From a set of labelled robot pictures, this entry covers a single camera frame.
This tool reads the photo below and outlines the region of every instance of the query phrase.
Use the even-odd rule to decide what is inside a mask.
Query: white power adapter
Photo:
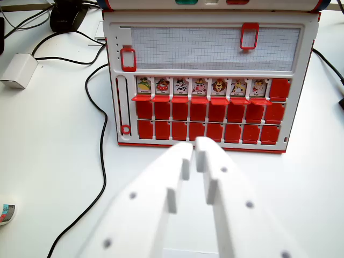
[[[37,65],[37,60],[31,54],[17,53],[0,81],[11,88],[25,89]]]

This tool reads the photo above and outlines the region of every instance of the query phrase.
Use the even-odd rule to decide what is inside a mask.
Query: cartoon character face
[[[226,88],[226,83],[222,79],[217,79],[212,86],[215,92],[221,92]]]
[[[259,80],[259,81],[254,82],[253,92],[257,92],[259,90],[264,90],[263,80]]]
[[[168,85],[170,84],[169,81],[165,80],[165,79],[160,79],[157,83],[156,83],[156,89],[157,90],[168,90]]]
[[[186,91],[188,89],[183,79],[177,80],[176,88],[178,91]]]
[[[193,86],[193,91],[205,91],[205,82],[202,79],[198,79]]]

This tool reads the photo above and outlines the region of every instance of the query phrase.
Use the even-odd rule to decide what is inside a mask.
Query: black cable
[[[101,8],[99,5],[96,5],[96,4],[82,4],[82,6],[86,6],[87,8],[90,8],[90,9],[100,9]]]
[[[83,35],[84,37],[86,37],[86,38],[88,38],[88,39],[90,39],[90,40],[92,40],[92,41],[94,41],[94,42],[96,42],[96,43],[102,45],[102,47],[99,49],[99,51],[98,51],[96,57],[95,57],[91,62],[79,62],[79,61],[75,61],[75,60],[71,60],[71,59],[60,58],[60,57],[58,57],[58,56],[47,56],[47,57],[35,58],[35,59],[36,59],[36,60],[51,60],[51,59],[53,59],[53,60],[62,60],[62,61],[67,61],[67,62],[71,62],[71,63],[77,63],[78,65],[91,65],[91,64],[93,64],[93,63],[97,60],[97,58],[99,57],[101,51],[105,48],[105,43],[98,42],[98,41],[96,41],[96,40],[90,38],[89,36],[87,36],[86,34],[80,32],[80,31],[72,31],[72,32],[75,32],[75,33],[78,33],[78,34],[80,34],[80,35]],[[43,39],[41,42],[39,42],[38,45],[34,48],[34,50],[32,51],[32,56],[34,57],[34,55],[35,55],[36,51],[38,50],[38,48],[39,48],[44,42],[46,42],[48,39],[51,39],[51,38],[53,38],[54,36],[61,35],[61,34],[64,34],[64,33],[66,33],[66,32],[56,32],[56,33],[51,34],[51,35],[47,36],[46,38],[44,38],[44,39]]]
[[[97,41],[97,40],[94,40],[94,39],[90,38],[89,36],[87,36],[86,34],[80,32],[80,31],[71,31],[71,32],[75,32],[75,33],[78,33],[78,34],[80,34],[80,35],[83,35],[84,37],[86,37],[86,38],[92,40],[93,42],[105,46],[105,43],[101,43],[101,42],[99,42],[99,41]],[[51,35],[47,36],[46,38],[42,39],[42,41],[39,42],[38,45],[37,45],[37,46],[34,48],[34,50],[32,51],[32,56],[35,55],[37,49],[38,49],[45,41],[47,41],[48,39],[51,39],[51,38],[53,38],[53,37],[55,37],[55,36],[57,36],[57,35],[64,34],[64,33],[67,33],[67,32],[55,32],[54,34],[51,34]]]
[[[343,8],[343,5],[342,5],[342,2],[340,0],[337,0],[338,2],[338,5],[339,5],[339,8],[340,10],[342,11],[342,13],[344,14],[344,8]]]
[[[344,84],[344,77],[340,74],[340,72],[315,48],[313,48],[313,52],[316,53],[340,78],[340,81]]]
[[[316,53],[340,78],[341,83],[344,86],[344,78],[343,76],[340,74],[340,72],[323,56],[323,54],[321,54],[319,51],[317,51],[315,48],[312,49],[312,51],[314,53]],[[344,98],[342,98],[339,101],[339,105],[342,107],[342,109],[344,110]]]
[[[41,15],[42,13],[44,13],[45,11],[53,8],[54,6],[56,6],[55,4],[52,4],[50,6],[48,6],[47,8],[44,8],[42,11],[36,13],[35,15],[33,16],[30,16],[28,17],[27,19],[23,20],[21,23],[19,23],[16,28],[14,28],[13,30],[11,30],[9,33],[7,33],[5,36],[4,36],[4,39],[6,39],[7,37],[9,37],[10,35],[12,35],[16,30],[18,30],[19,27],[21,27],[23,24],[25,24],[28,20],[31,20],[39,15]]]
[[[102,110],[92,99],[90,92],[88,91],[88,82],[91,79],[91,77],[98,72],[100,69],[108,66],[109,64],[104,64],[100,67],[98,67],[96,70],[94,70],[86,79],[85,81],[85,90],[88,96],[88,99],[91,101],[91,103],[96,107],[96,109],[98,109],[104,116],[105,116],[105,120],[104,120],[104,125],[103,125],[103,129],[102,129],[102,134],[101,134],[101,140],[100,140],[100,154],[101,154],[101,164],[102,164],[102,172],[103,172],[103,187],[100,191],[100,193],[98,194],[98,196],[94,199],[94,201],[86,208],[86,210],[84,210],[83,213],[81,213],[79,215],[79,217],[76,218],[76,220],[74,220],[65,230],[63,230],[61,232],[61,234],[59,234],[59,236],[55,239],[53,245],[50,248],[49,254],[47,258],[50,258],[53,254],[54,248],[56,246],[56,244],[59,242],[60,238],[67,232],[69,231],[92,207],[93,205],[95,205],[95,203],[99,200],[99,198],[102,196],[105,187],[106,187],[106,172],[105,172],[105,165],[104,165],[104,154],[103,154],[103,141],[104,141],[104,133],[105,133],[105,128],[106,128],[106,124],[108,123],[108,115],[106,114],[106,112],[104,110]]]
[[[45,58],[35,58],[37,61],[39,61],[39,60],[51,60],[51,59],[53,59],[53,60],[62,60],[62,61],[67,61],[67,62],[71,62],[71,63],[77,63],[78,65],[92,65],[96,60],[97,60],[97,58],[98,58],[98,56],[100,55],[100,53],[101,53],[101,51],[103,50],[105,48],[105,45],[103,45],[100,49],[99,49],[99,51],[98,51],[98,53],[97,53],[97,55],[96,55],[96,57],[91,61],[91,62],[79,62],[79,61],[75,61],[75,60],[71,60],[71,59],[67,59],[67,58],[60,58],[60,57],[58,57],[58,56],[47,56],[47,57],[45,57]]]

